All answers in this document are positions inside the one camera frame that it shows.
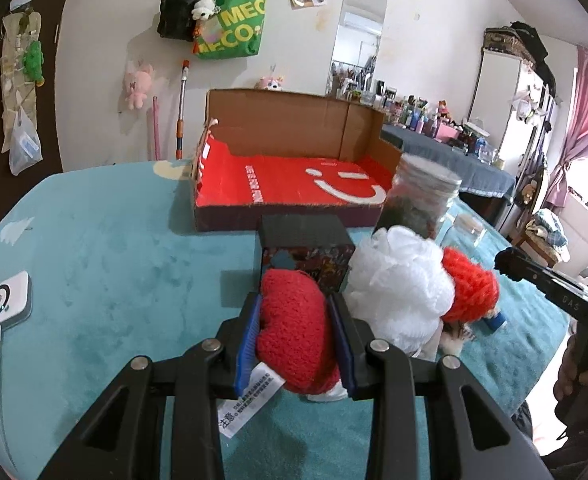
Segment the red knitted heart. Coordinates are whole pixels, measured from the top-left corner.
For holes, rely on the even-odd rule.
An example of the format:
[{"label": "red knitted heart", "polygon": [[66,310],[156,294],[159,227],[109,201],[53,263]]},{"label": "red knitted heart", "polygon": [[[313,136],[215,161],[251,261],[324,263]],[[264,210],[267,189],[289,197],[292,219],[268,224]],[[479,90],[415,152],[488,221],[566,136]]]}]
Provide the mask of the red knitted heart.
[{"label": "red knitted heart", "polygon": [[299,270],[270,269],[261,283],[256,354],[296,394],[329,391],[340,378],[325,297]]},{"label": "red knitted heart", "polygon": [[443,321],[469,323],[481,319],[498,302],[498,282],[491,270],[473,264],[462,252],[446,247],[443,268],[454,281],[454,303]]}]

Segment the figurine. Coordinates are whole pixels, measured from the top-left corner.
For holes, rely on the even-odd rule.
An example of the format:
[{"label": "figurine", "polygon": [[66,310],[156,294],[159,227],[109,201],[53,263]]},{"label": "figurine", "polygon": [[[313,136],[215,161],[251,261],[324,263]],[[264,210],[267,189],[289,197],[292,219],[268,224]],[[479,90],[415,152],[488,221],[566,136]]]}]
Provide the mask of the figurine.
[{"label": "figurine", "polygon": [[450,124],[452,122],[452,115],[448,108],[448,102],[445,100],[439,101],[439,119],[444,124]]},{"label": "figurine", "polygon": [[43,63],[45,58],[40,48],[40,41],[32,41],[22,56],[23,72],[27,78],[36,82],[36,86],[43,86]]}]

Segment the pink plush toy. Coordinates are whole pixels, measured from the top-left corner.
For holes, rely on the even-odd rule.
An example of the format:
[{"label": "pink plush toy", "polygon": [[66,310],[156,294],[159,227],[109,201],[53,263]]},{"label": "pink plush toy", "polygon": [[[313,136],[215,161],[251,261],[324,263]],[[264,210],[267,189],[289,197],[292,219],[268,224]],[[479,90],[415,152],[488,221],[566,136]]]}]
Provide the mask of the pink plush toy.
[{"label": "pink plush toy", "polygon": [[152,89],[153,74],[154,69],[150,64],[141,64],[136,68],[132,62],[127,63],[124,84],[130,110],[134,107],[142,108],[147,92]]}]

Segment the hanging bag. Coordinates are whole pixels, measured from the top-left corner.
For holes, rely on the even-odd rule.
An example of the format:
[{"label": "hanging bag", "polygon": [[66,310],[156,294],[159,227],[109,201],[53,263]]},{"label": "hanging bag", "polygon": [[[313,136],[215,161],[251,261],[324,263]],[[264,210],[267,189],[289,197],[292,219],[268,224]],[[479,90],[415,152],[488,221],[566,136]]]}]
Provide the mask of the hanging bag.
[{"label": "hanging bag", "polygon": [[34,123],[27,117],[22,106],[16,112],[10,142],[10,171],[17,176],[21,171],[30,168],[43,160],[40,139]]},{"label": "hanging bag", "polygon": [[200,0],[161,0],[161,19],[158,34],[172,40],[193,41],[196,22],[191,15]]},{"label": "hanging bag", "polygon": [[261,47],[266,0],[214,0],[219,12],[197,24],[194,54],[201,59],[256,56]]}]

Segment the green plush toy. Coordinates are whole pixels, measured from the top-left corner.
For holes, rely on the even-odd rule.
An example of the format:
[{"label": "green plush toy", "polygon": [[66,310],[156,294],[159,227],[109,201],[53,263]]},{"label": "green plush toy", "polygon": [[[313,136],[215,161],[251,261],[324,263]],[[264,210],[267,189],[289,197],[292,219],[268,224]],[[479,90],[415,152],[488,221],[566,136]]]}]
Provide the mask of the green plush toy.
[{"label": "green plush toy", "polygon": [[36,82],[36,86],[43,86],[45,78],[43,77],[43,51],[40,48],[40,41],[33,41],[25,51],[22,57],[24,65],[23,72],[32,81]]}]

